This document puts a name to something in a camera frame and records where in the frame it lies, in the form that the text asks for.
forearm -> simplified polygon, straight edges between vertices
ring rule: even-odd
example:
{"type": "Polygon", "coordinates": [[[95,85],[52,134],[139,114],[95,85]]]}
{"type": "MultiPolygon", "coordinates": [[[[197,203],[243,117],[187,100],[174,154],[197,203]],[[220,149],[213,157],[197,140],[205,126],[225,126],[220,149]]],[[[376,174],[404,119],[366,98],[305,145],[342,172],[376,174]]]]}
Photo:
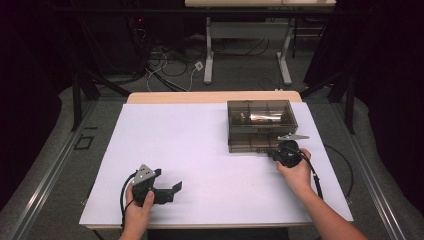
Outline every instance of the forearm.
{"type": "Polygon", "coordinates": [[[366,239],[366,237],[347,222],[315,192],[307,191],[299,195],[322,239],[366,239]]]}
{"type": "Polygon", "coordinates": [[[126,231],[122,233],[119,240],[139,240],[143,236],[143,233],[140,234],[139,231],[126,231]]]}

person's hand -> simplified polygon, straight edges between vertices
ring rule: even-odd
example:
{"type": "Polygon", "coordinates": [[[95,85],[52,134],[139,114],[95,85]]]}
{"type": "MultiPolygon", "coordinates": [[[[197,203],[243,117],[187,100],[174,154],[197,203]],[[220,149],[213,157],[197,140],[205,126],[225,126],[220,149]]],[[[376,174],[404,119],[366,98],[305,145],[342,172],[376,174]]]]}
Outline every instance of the person's hand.
{"type": "MultiPolygon", "coordinates": [[[[311,153],[308,150],[301,148],[300,151],[311,159],[311,153]]],[[[283,166],[279,161],[276,161],[276,163],[278,171],[284,176],[287,185],[297,196],[313,191],[311,187],[311,169],[306,161],[302,160],[292,168],[283,166]]]]}
{"type": "Polygon", "coordinates": [[[143,207],[139,207],[136,202],[133,201],[132,189],[133,186],[129,184],[125,192],[126,204],[129,205],[125,211],[125,227],[120,240],[141,239],[149,223],[150,209],[153,207],[153,201],[155,199],[154,193],[149,191],[144,200],[143,207]]]}

desk leg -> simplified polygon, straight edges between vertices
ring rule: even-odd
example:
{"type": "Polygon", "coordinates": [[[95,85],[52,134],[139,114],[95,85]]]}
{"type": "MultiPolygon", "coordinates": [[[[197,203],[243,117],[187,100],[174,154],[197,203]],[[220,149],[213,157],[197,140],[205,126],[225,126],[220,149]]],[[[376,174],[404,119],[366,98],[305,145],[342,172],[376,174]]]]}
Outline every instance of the desk leg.
{"type": "Polygon", "coordinates": [[[206,64],[205,64],[205,84],[212,83],[212,65],[213,65],[213,52],[212,52],[212,36],[211,36],[211,18],[206,18],[206,64]]]}
{"type": "Polygon", "coordinates": [[[284,40],[281,52],[277,53],[278,64],[280,65],[281,75],[283,77],[284,85],[291,85],[292,81],[290,78],[289,69],[287,68],[286,56],[289,49],[291,35],[293,33],[292,20],[290,19],[287,24],[287,34],[284,40]]]}

white desk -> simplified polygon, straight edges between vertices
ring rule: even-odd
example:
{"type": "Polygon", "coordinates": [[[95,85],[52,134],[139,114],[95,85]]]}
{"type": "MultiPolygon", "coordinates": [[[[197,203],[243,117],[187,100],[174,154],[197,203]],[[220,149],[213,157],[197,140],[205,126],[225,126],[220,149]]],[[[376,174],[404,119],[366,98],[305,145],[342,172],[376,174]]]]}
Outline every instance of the white desk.
{"type": "MultiPolygon", "coordinates": [[[[333,7],[335,0],[185,0],[186,7],[333,7]]],[[[282,39],[281,52],[277,53],[285,85],[292,83],[286,56],[293,32],[291,19],[287,22],[211,22],[206,19],[206,64],[204,83],[212,83],[213,38],[282,39]]]]}
{"type": "Polygon", "coordinates": [[[120,228],[122,185],[142,163],[162,169],[155,182],[157,188],[183,182],[174,202],[153,207],[150,229],[310,224],[275,162],[266,155],[228,152],[226,101],[242,96],[294,100],[297,133],[310,136],[299,145],[312,153],[324,199],[346,220],[353,221],[308,106],[295,92],[276,91],[130,96],[129,102],[145,104],[123,106],[80,224],[92,229],[120,228]],[[172,101],[173,96],[180,103],[161,103],[172,101]],[[195,98],[207,103],[193,103],[195,98]]]}

transparent plastic box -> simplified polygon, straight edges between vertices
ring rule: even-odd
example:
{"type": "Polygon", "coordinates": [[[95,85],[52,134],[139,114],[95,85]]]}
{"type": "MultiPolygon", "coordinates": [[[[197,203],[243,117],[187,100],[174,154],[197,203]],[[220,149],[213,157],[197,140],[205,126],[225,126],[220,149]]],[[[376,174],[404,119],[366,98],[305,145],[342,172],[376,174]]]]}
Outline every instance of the transparent plastic box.
{"type": "Polygon", "coordinates": [[[227,109],[230,152],[276,150],[278,137],[297,131],[288,100],[228,101],[227,109]]]}

